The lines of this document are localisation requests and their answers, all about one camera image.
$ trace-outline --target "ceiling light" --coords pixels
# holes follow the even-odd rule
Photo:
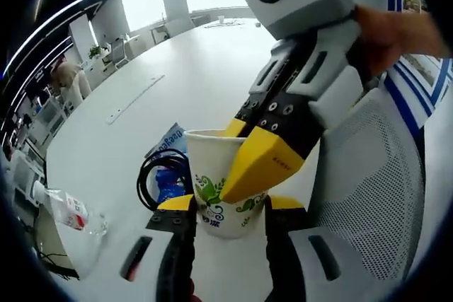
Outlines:
[[[1,145],[2,145],[2,146],[5,144],[5,139],[6,139],[6,132],[4,132],[3,141],[1,141]]]
[[[25,40],[25,42],[23,42],[23,44],[17,49],[16,53],[13,54],[12,58],[9,60],[8,64],[6,65],[6,68],[4,69],[3,71],[3,74],[1,75],[1,77],[5,77],[5,74],[6,72],[8,71],[9,67],[11,66],[11,64],[13,63],[13,61],[17,58],[17,56],[19,55],[19,53],[22,52],[22,50],[24,49],[24,47],[44,28],[46,27],[47,25],[49,25],[49,23],[51,21],[53,21],[56,17],[58,17],[59,15],[61,15],[62,13],[64,13],[65,11],[69,10],[71,7],[81,3],[82,1],[84,0],[76,0],[76,1],[73,1],[72,3],[70,3],[69,5],[65,6],[64,8],[62,8],[61,10],[59,10],[58,12],[56,12],[53,16],[51,16],[50,18],[48,18],[44,23],[42,23],[35,31],[33,31],[33,33]]]
[[[16,113],[16,112],[17,112],[17,109],[19,108],[19,106],[21,106],[21,103],[22,103],[23,99],[25,98],[25,95],[26,95],[26,94],[27,94],[26,92],[23,93],[21,99],[20,99],[19,102],[17,103],[16,108],[14,109],[14,113]]]
[[[91,21],[88,21],[88,27],[90,28],[91,36],[93,37],[94,45],[99,46],[98,40],[96,39],[96,35],[94,34],[93,24]]]

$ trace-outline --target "office desk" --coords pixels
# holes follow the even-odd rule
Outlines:
[[[275,41],[265,28],[256,28],[254,20],[244,23],[199,27],[138,56],[87,97],[50,144],[49,186],[61,187],[105,212],[110,224],[106,250],[127,237],[132,227],[144,228],[150,219],[151,212],[139,202],[135,184],[145,153],[168,128],[174,122],[185,129],[225,128],[247,99]],[[114,110],[162,74],[114,123],[106,124]],[[316,162],[311,176],[299,173],[276,192],[301,193],[298,198],[308,204],[314,169]],[[261,224],[255,234],[230,241],[197,229],[192,278],[195,293],[203,301],[265,300],[272,282],[263,229]],[[89,252],[78,231],[59,225],[59,234],[73,261]],[[63,284],[79,297],[88,294],[98,295],[98,301],[115,300],[114,287],[99,286],[90,276]]]

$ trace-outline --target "white paper cup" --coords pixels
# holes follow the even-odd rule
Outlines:
[[[222,135],[223,130],[185,132],[193,191],[202,227],[214,236],[240,238],[254,229],[268,193],[235,204],[220,201],[236,152],[246,140]]]

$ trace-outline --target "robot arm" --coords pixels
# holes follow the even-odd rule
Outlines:
[[[352,0],[246,1],[279,41],[226,129],[227,136],[247,137],[220,196],[228,203],[295,174],[371,78]]]
[[[380,301],[392,288],[393,281],[379,280],[365,269],[361,255],[347,241],[325,227],[312,228],[305,208],[295,199],[269,195],[264,212],[266,257],[273,280],[266,301]],[[134,301],[190,300],[195,227],[195,199],[186,195],[162,203],[147,229],[128,240],[123,248],[130,254],[123,270],[137,266],[137,259],[141,263],[136,281],[122,289],[136,294],[145,286],[149,291]],[[144,253],[132,247],[135,239],[143,238],[151,240]],[[125,283],[116,278],[118,284]]]

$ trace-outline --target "white wall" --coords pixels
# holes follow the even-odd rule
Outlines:
[[[74,42],[74,46],[77,48],[82,61],[88,61],[90,49],[93,45],[96,45],[96,41],[91,34],[86,14],[78,17],[69,24],[69,32],[71,33],[72,41]]]
[[[82,59],[80,58],[80,54],[77,51],[77,48],[75,46],[71,47],[64,53],[64,57],[66,58],[67,61],[73,62],[75,64],[80,64],[82,63]]]
[[[107,0],[91,24],[99,44],[112,42],[120,35],[130,32],[121,0]]]
[[[33,117],[33,110],[31,108],[31,101],[28,99],[27,96],[24,97],[22,103],[19,105],[19,108],[17,109],[17,116],[18,117],[23,117],[24,114],[27,114],[31,117]]]

